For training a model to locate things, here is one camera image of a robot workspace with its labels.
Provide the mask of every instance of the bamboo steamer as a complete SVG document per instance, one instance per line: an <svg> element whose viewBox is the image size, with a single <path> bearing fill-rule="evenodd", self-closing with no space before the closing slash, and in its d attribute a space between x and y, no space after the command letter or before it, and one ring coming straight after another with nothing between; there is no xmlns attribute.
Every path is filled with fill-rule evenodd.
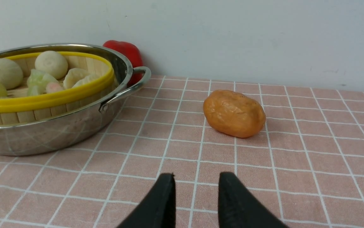
<svg viewBox="0 0 364 228"><path fill-rule="evenodd" d="M0 98L0 125L31 123L74 111L112 92L119 84L111 63L97 55L82 52L59 52L68 61L68 68L82 68L100 76L88 84L51 94L27 97L27 78L41 52L7 57L23 70L22 84L8 90L9 98Z"/></svg>

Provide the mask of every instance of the pink dumpling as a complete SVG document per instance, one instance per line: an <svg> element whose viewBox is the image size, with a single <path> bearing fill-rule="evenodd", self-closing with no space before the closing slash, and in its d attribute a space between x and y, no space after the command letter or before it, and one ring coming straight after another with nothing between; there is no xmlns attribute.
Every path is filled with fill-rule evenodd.
<svg viewBox="0 0 364 228"><path fill-rule="evenodd" d="M50 82L46 86L46 93L54 93L54 92L59 92L59 91L63 91L63 90L64 90L64 88L62 88L61 85L56 82Z"/></svg>

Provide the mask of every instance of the stainless steel pot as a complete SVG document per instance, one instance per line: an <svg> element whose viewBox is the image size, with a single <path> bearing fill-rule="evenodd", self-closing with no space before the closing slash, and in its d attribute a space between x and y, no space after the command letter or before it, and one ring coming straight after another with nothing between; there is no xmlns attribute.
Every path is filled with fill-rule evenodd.
<svg viewBox="0 0 364 228"><path fill-rule="evenodd" d="M0 58L47 50L85 52L106 58L112 63L120 85L102 99L78 110L34 123L0 126L0 155L46 153L92 136L113 120L124 102L122 99L141 89L151 77L150 69L144 66L133 68L121 53L88 44L54 43L19 47L0 52ZM144 73L144 76L137 84L127 88L127 82L134 73Z"/></svg>

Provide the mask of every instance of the pot handle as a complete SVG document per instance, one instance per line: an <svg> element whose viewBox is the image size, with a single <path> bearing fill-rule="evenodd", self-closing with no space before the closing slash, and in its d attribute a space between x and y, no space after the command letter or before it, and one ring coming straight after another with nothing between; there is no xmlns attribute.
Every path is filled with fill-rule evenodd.
<svg viewBox="0 0 364 228"><path fill-rule="evenodd" d="M139 91L151 78L151 70L145 66L138 66L138 67L133 68L132 74L136 74L136 73L144 73L141 80L139 80L136 84L132 85L131 87L129 87L121 92L118 92L117 94L113 95L109 99L103 101L101 103L99 111L106 111L107 107L110 103L118 101L123 98L126 98L127 96L130 96L131 94Z"/></svg>

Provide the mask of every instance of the yellow steamer rim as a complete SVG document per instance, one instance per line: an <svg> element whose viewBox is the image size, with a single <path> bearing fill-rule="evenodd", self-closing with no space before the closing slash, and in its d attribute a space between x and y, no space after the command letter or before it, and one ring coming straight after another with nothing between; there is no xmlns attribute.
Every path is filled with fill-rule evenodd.
<svg viewBox="0 0 364 228"><path fill-rule="evenodd" d="M22 54L6 57L11 60L18 60L24 58L36 58L42 52ZM85 58L92 58L94 60L101 61L108 66L108 70L102 74L98 79L75 88L67 90L42 94L31 97L14 97L7 99L0 99L0 113L12 113L21 111L32 111L44 108L50 108L58 105L65 105L71 102L75 102L86 97L92 96L101 92L114 82L114 69L111 63L100 56L82 53L82 52L58 52L63 56L80 56Z"/></svg>

